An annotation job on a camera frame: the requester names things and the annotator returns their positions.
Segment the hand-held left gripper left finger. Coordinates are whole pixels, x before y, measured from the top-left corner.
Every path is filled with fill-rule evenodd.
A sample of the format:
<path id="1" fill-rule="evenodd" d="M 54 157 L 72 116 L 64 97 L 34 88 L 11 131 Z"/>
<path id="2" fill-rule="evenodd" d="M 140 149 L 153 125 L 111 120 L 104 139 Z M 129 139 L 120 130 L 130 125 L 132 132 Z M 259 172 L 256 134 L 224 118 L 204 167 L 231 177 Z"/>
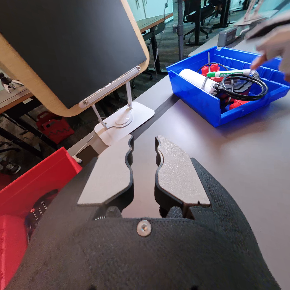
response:
<path id="1" fill-rule="evenodd" d="M 133 195 L 133 150 L 131 134 L 107 147 L 97 158 L 77 205 L 104 206 L 124 194 Z"/>

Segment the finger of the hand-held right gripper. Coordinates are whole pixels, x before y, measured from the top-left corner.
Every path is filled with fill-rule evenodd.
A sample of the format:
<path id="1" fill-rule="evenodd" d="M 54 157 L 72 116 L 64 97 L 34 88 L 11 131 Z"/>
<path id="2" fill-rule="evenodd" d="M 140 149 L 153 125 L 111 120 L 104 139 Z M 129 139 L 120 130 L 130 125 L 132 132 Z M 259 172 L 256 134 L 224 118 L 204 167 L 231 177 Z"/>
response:
<path id="1" fill-rule="evenodd" d="M 261 39 L 256 46 L 256 51 L 261 53 L 251 64 L 251 69 L 256 70 L 268 60 L 280 56 L 282 58 L 279 70 L 286 70 L 286 31 L 273 31 Z"/>
<path id="2" fill-rule="evenodd" d="M 284 79 L 290 82 L 290 48 L 285 48 L 281 54 L 279 70 L 284 73 Z"/>

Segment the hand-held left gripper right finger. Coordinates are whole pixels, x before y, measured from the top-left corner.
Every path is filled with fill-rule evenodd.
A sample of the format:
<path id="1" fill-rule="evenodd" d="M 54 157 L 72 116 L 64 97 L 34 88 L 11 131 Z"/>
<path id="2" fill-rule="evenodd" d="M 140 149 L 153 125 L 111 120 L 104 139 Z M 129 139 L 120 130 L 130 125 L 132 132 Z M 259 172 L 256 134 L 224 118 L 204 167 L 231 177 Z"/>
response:
<path id="1" fill-rule="evenodd" d="M 190 156 L 164 136 L 155 137 L 155 200 L 160 207 L 210 206 Z"/>

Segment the green dry erase marker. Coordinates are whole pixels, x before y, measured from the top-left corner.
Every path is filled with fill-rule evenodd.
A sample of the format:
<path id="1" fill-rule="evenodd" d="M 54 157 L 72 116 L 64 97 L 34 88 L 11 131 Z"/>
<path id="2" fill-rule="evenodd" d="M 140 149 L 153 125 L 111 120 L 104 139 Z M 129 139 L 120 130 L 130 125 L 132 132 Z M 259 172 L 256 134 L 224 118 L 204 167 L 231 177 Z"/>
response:
<path id="1" fill-rule="evenodd" d="M 215 71 L 215 72 L 208 72 L 207 77 L 209 78 L 219 78 L 219 77 L 226 77 L 231 74 L 244 74 L 249 76 L 251 73 L 251 69 L 242 69 L 242 70 L 230 70 L 230 71 Z"/>

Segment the black remote control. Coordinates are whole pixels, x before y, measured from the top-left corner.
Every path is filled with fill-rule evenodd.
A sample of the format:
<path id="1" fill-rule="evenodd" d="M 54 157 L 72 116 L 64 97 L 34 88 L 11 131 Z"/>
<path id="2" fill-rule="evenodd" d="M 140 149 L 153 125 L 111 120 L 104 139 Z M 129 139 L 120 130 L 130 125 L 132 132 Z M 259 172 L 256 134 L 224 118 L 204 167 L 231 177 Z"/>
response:
<path id="1" fill-rule="evenodd" d="M 29 244 L 31 241 L 32 234 L 34 230 L 38 226 L 41 218 L 43 217 L 44 213 L 46 212 L 48 206 L 51 204 L 53 199 L 58 194 L 58 189 L 54 189 L 43 196 L 41 196 L 32 206 L 30 212 L 27 214 L 24 220 L 24 225 L 26 228 L 27 234 L 27 243 Z"/>

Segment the red plastic bin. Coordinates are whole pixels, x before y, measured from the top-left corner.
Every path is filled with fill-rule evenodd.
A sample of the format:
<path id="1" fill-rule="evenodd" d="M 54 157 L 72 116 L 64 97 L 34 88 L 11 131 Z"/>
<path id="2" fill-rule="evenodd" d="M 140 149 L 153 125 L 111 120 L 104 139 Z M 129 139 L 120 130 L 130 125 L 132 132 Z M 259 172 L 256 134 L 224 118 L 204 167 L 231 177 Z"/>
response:
<path id="1" fill-rule="evenodd" d="M 5 289 L 26 252 L 24 220 L 44 194 L 60 190 L 82 167 L 61 148 L 0 192 L 0 288 Z"/>

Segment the blue plastic bin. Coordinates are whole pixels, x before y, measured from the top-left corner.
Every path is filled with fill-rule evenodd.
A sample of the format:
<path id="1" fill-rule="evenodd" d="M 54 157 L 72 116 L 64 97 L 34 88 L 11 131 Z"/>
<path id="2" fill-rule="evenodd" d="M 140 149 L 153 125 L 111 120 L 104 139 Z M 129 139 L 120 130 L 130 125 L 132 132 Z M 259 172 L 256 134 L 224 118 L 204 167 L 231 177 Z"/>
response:
<path id="1" fill-rule="evenodd" d="M 213 60 L 213 62 L 222 64 L 229 69 L 237 70 L 249 69 L 250 64 L 258 54 L 233 48 L 218 49 L 214 46 L 167 67 L 173 93 L 213 127 L 224 125 L 269 105 L 275 100 L 284 97 L 289 91 L 289 83 L 284 80 L 284 75 L 278 71 L 281 60 L 274 58 L 258 68 L 260 77 L 269 88 L 266 96 L 260 100 L 251 101 L 232 110 L 222 112 L 218 98 L 179 75 L 184 69 L 198 71 L 200 67 L 206 65 L 208 52 L 210 60 Z"/>

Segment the grey box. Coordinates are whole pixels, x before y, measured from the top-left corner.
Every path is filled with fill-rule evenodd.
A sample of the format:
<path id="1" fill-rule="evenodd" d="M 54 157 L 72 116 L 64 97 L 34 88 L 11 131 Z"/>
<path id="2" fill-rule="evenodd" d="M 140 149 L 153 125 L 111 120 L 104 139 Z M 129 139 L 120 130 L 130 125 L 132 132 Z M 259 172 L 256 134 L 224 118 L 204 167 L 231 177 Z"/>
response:
<path id="1" fill-rule="evenodd" d="M 232 44 L 236 38 L 237 27 L 227 27 L 219 33 L 217 47 L 226 47 Z"/>

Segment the red plastic part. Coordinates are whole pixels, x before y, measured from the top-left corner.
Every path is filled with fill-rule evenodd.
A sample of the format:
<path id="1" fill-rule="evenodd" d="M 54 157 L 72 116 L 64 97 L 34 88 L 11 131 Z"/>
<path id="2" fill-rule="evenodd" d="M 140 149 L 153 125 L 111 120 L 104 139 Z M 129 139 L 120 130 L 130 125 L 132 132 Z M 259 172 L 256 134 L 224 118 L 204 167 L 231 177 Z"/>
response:
<path id="1" fill-rule="evenodd" d="M 249 101 L 243 101 L 243 100 L 234 100 L 233 103 L 231 103 L 229 105 L 229 111 L 234 109 L 234 108 L 237 108 L 237 107 L 240 107 L 241 105 L 245 104 L 245 103 L 248 103 Z"/>
<path id="2" fill-rule="evenodd" d="M 217 63 L 205 65 L 201 68 L 201 75 L 207 77 L 209 74 L 210 78 L 216 77 L 216 72 L 220 71 L 220 66 Z"/>

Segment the red bag with black trim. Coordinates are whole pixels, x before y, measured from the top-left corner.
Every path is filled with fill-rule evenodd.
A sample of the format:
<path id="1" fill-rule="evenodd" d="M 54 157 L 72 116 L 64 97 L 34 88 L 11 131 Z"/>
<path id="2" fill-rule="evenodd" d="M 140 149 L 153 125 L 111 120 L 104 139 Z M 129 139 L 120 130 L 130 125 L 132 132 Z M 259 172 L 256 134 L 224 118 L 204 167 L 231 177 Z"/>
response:
<path id="1" fill-rule="evenodd" d="M 40 113 L 37 119 L 36 125 L 38 130 L 56 144 L 59 144 L 75 133 L 62 116 L 49 111 Z"/>

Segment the black office chair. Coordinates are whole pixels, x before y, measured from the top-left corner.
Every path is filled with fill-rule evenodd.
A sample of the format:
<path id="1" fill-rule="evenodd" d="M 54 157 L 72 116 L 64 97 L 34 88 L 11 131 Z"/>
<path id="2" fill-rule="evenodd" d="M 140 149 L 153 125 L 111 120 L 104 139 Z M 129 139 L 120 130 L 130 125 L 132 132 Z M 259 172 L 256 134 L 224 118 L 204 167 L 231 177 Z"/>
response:
<path id="1" fill-rule="evenodd" d="M 205 34 L 206 39 L 209 37 L 209 33 L 212 33 L 213 28 L 211 26 L 204 26 L 205 20 L 212 16 L 215 12 L 215 6 L 211 4 L 211 1 L 204 1 L 204 6 L 201 6 L 201 0 L 186 0 L 184 1 L 184 14 L 183 23 L 194 24 L 195 27 L 187 32 L 183 36 L 190 34 L 187 45 L 202 45 L 200 42 L 200 33 Z"/>

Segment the white cylinder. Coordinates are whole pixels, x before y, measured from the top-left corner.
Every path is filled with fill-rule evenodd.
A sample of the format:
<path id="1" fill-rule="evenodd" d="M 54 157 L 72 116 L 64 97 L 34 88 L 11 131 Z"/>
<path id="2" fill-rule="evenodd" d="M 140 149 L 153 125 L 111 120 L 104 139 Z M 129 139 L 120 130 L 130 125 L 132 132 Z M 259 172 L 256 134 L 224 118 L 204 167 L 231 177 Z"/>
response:
<path id="1" fill-rule="evenodd" d="M 213 81 L 209 77 L 205 77 L 191 69 L 184 69 L 179 73 L 179 75 L 205 92 L 212 95 L 217 94 L 217 87 L 219 87 L 219 83 Z"/>

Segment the black tripod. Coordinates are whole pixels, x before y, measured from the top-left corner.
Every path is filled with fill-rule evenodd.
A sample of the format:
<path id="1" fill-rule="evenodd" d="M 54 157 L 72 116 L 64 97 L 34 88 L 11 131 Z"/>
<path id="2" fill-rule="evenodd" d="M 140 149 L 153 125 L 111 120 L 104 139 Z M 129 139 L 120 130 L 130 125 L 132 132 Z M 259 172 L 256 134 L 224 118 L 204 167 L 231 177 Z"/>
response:
<path id="1" fill-rule="evenodd" d="M 173 0 L 173 14 L 174 21 L 177 21 L 175 25 L 175 32 L 178 38 L 178 56 L 179 61 L 184 58 L 184 23 L 183 23 L 183 13 L 184 13 L 184 1 L 183 0 Z"/>

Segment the wood edged desk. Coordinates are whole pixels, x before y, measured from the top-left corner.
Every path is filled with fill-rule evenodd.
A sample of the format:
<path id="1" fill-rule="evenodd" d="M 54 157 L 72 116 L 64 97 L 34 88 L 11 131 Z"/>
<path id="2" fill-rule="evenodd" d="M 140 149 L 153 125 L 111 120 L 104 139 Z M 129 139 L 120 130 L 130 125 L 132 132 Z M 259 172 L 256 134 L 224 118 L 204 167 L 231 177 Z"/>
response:
<path id="1" fill-rule="evenodd" d="M 152 47 L 154 68 L 147 68 L 143 72 L 143 74 L 148 75 L 151 80 L 153 79 L 152 72 L 155 72 L 156 74 L 167 75 L 167 70 L 162 70 L 160 67 L 156 35 L 162 33 L 165 30 L 165 20 L 171 18 L 172 16 L 173 13 L 168 13 L 137 21 L 144 41 L 150 40 L 150 45 Z"/>

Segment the wood top desk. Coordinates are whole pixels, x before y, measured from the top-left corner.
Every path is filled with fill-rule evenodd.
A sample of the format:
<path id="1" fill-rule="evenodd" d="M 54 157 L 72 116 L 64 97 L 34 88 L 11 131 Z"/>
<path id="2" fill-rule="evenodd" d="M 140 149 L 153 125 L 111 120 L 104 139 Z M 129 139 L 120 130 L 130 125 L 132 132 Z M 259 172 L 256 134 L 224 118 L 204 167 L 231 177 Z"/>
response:
<path id="1" fill-rule="evenodd" d="M 5 90 L 2 90 L 0 97 L 0 113 L 4 114 L 5 118 L 19 126 L 24 131 L 31 132 L 34 136 L 38 137 L 54 150 L 58 150 L 58 145 L 55 142 L 46 137 L 34 126 L 21 119 L 23 115 L 27 115 L 34 121 L 35 119 L 28 113 L 42 105 L 42 103 L 28 89 L 17 88 L 12 93 L 7 93 Z M 41 159 L 44 158 L 43 153 L 40 150 L 29 145 L 7 130 L 0 128 L 0 135 L 31 154 Z"/>

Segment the black and white tool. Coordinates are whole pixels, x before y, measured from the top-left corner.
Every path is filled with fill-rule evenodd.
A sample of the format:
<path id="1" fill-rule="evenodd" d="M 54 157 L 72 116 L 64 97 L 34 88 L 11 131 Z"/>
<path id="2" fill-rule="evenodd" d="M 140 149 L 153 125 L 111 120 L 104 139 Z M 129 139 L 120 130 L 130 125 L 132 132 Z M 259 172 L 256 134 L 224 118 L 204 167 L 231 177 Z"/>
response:
<path id="1" fill-rule="evenodd" d="M 2 86 L 8 93 L 10 93 L 10 89 L 16 89 L 15 84 L 24 86 L 20 81 L 6 77 L 2 72 L 0 72 L 0 80 Z"/>

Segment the black board with wooden rim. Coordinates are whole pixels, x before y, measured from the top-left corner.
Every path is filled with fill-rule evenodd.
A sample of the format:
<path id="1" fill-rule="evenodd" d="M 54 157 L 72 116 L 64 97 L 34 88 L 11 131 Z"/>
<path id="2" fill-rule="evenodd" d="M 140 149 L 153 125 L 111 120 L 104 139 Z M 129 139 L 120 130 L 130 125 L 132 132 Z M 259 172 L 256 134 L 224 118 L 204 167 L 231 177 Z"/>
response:
<path id="1" fill-rule="evenodd" d="M 127 1 L 1 1 L 1 70 L 72 117 L 143 72 L 149 52 Z"/>

